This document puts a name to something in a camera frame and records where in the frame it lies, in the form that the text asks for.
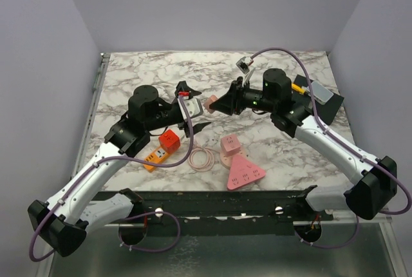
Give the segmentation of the small pink charger adapter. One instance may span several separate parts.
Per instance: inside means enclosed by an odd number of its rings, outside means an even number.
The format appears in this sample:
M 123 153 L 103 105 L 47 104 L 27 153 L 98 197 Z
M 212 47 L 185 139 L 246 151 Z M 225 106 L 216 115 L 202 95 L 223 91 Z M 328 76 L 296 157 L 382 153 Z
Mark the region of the small pink charger adapter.
M 211 104 L 217 100 L 217 96 L 211 95 L 203 104 L 204 108 L 209 112 L 209 113 L 214 113 L 214 110 L 211 108 Z

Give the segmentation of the pink cube socket adapter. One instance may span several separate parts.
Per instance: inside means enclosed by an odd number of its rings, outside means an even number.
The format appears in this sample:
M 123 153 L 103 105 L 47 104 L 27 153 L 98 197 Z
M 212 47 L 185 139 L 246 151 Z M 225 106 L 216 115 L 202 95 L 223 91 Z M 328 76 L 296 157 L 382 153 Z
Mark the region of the pink cube socket adapter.
M 220 146 L 226 157 L 233 156 L 241 150 L 241 144 L 235 134 L 227 135 L 221 138 Z

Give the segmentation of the orange power strip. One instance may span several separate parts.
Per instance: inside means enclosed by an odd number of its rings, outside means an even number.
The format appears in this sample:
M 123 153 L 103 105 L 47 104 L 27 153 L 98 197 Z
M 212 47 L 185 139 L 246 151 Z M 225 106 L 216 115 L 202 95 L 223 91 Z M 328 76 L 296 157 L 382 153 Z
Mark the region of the orange power strip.
M 170 154 L 166 152 L 161 146 L 158 146 L 154 151 L 152 151 L 146 158 L 146 162 L 154 163 L 154 164 L 162 164 L 170 157 Z M 148 172 L 153 172 L 157 167 L 144 164 L 144 168 Z

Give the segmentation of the pink triangular power strip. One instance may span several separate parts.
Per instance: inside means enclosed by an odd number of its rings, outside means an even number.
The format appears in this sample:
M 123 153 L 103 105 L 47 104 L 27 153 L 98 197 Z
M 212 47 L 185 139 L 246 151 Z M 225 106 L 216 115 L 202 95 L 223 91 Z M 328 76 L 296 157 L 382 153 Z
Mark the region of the pink triangular power strip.
M 230 191 L 251 184 L 266 176 L 266 171 L 241 155 L 234 155 L 229 171 L 227 189 Z

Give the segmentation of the red cube socket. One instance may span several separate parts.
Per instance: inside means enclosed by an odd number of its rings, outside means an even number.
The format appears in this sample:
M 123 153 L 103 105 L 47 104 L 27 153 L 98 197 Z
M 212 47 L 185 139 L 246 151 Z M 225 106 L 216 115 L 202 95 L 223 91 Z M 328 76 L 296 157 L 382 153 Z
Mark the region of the red cube socket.
M 169 155 L 175 153 L 180 147 L 180 138 L 171 129 L 168 129 L 166 132 L 160 135 L 158 137 L 158 140 L 162 149 Z

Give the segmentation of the round pink power strip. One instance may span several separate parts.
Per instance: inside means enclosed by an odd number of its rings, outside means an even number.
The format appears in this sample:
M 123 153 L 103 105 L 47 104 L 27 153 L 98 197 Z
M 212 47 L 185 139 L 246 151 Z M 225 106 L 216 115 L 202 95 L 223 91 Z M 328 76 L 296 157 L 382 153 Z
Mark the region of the round pink power strip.
M 240 155 L 240 156 L 242 156 L 243 158 L 248 158 L 248 157 L 249 157 L 249 152 L 248 152 L 246 149 L 241 148 L 241 150 L 240 150 L 238 153 L 236 153 L 236 155 Z M 226 156 L 226 155 L 224 154 L 224 152 L 221 151 L 221 152 L 220 152 L 220 164 L 221 164 L 223 167 L 225 167 L 225 168 L 227 168 L 227 169 L 230 169 L 230 168 L 231 168 L 231 165 L 232 165 L 232 159 L 233 159 L 233 157 L 234 157 L 234 155 Z

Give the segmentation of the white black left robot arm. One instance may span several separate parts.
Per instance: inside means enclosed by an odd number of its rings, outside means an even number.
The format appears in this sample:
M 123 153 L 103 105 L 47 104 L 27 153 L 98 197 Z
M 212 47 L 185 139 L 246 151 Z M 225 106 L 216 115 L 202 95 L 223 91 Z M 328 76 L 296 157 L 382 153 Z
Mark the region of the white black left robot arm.
M 65 257 L 74 253 L 93 229 L 124 218 L 137 221 L 142 206 L 130 190 L 120 191 L 96 207 L 89 203 L 117 171 L 128 162 L 139 161 L 136 155 L 150 142 L 152 130 L 178 124 L 185 128 L 193 145 L 196 127 L 192 119 L 203 114 L 199 95 L 184 81 L 176 86 L 171 103 L 163 100 L 154 86 L 137 87 L 128 100 L 127 111 L 111 126 L 91 160 L 47 201 L 34 200 L 29 205 L 34 230 L 29 246 L 31 261 L 39 261 L 34 255 L 38 237 Z

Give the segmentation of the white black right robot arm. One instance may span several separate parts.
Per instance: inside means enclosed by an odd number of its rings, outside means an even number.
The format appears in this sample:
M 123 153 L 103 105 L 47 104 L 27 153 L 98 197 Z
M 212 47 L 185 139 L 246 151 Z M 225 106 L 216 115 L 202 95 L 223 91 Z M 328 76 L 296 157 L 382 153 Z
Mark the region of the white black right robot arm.
M 226 115 L 239 115 L 247 108 L 267 112 L 277 129 L 308 144 L 344 173 L 346 184 L 306 189 L 305 198 L 295 205 L 297 215 L 304 220 L 327 209 L 349 209 L 371 220 L 397 193 L 396 162 L 366 153 L 323 122 L 317 122 L 310 109 L 293 100 L 292 81 L 281 69 L 264 72 L 262 90 L 251 88 L 238 77 L 209 108 Z

